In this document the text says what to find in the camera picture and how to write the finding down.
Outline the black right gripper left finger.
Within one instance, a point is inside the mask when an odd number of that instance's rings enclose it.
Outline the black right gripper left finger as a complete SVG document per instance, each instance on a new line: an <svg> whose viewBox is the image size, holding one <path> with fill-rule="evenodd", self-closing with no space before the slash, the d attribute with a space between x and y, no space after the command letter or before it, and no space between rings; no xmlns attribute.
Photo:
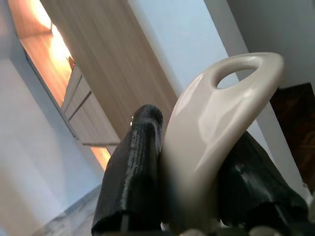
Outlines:
<svg viewBox="0 0 315 236"><path fill-rule="evenodd" d="M163 115L153 105L133 114L126 136L107 164L92 235L157 232L161 224L158 161Z"/></svg>

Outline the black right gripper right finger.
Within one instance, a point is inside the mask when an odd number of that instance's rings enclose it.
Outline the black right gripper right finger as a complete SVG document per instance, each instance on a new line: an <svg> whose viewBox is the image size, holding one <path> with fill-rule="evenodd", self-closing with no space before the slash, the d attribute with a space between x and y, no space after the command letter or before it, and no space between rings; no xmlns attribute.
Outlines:
<svg viewBox="0 0 315 236"><path fill-rule="evenodd" d="M284 180L264 148L245 132L226 157L218 179L219 216L227 226L306 225L306 201Z"/></svg>

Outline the light wood drawer cabinet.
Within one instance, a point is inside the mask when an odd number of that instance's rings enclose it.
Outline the light wood drawer cabinet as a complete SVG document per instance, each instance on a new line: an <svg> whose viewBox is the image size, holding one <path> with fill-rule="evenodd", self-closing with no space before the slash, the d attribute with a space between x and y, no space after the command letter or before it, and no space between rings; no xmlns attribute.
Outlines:
<svg viewBox="0 0 315 236"><path fill-rule="evenodd" d="M61 110L82 144L102 147L120 142L77 65L70 75Z"/></svg>

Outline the dark wooden staircase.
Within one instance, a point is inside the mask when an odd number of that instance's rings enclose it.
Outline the dark wooden staircase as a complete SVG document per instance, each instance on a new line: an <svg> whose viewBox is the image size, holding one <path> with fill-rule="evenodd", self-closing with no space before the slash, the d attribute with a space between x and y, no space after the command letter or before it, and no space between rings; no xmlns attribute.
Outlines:
<svg viewBox="0 0 315 236"><path fill-rule="evenodd" d="M270 100L303 182L315 191L315 95L310 83L279 88Z"/></svg>

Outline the light wood door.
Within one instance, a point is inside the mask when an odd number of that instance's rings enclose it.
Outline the light wood door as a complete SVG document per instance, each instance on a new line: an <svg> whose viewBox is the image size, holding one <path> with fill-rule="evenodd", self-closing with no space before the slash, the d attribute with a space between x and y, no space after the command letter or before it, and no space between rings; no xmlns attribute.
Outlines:
<svg viewBox="0 0 315 236"><path fill-rule="evenodd" d="M120 138L145 104L169 123L177 96L128 0L41 3Z"/></svg>

